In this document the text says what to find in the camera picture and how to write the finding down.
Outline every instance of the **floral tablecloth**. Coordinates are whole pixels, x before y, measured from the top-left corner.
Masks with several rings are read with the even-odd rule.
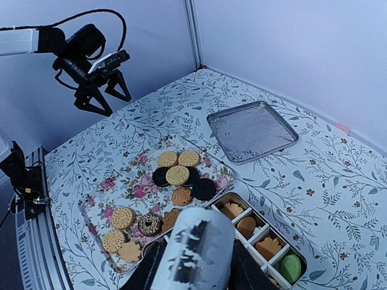
[[[206,117],[257,100],[270,103],[300,140],[252,163],[230,164]],[[167,134],[181,135],[229,165],[236,175],[228,189],[247,198],[301,251],[308,268],[294,289],[387,288],[386,160],[267,91],[202,69],[46,155],[51,211],[75,289],[119,289],[129,277],[106,263],[78,201],[101,182],[106,188],[114,186],[109,179],[114,170]]]

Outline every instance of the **chocolate donut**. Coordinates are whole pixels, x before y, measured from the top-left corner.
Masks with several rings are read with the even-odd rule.
[[[154,213],[144,214],[138,219],[138,230],[147,237],[153,237],[161,231],[161,220]]]

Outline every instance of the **green macaron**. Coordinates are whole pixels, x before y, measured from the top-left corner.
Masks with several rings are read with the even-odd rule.
[[[290,283],[296,283],[301,276],[301,261],[298,256],[290,254],[279,261],[279,272]]]

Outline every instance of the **wall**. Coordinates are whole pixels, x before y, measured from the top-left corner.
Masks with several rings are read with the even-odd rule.
[[[204,63],[387,151],[387,1],[196,0]]]
[[[120,70],[133,99],[195,69],[181,0],[3,1],[0,27],[51,24],[96,8],[117,10],[126,19],[124,48],[131,59]],[[114,15],[93,14],[60,27],[70,37],[88,23],[105,35],[105,52],[118,47],[122,26]],[[54,79],[54,60],[53,54],[0,57],[0,127],[27,154],[41,145],[51,150],[103,118],[73,106],[74,91]],[[113,97],[106,99],[114,111],[127,105]]]

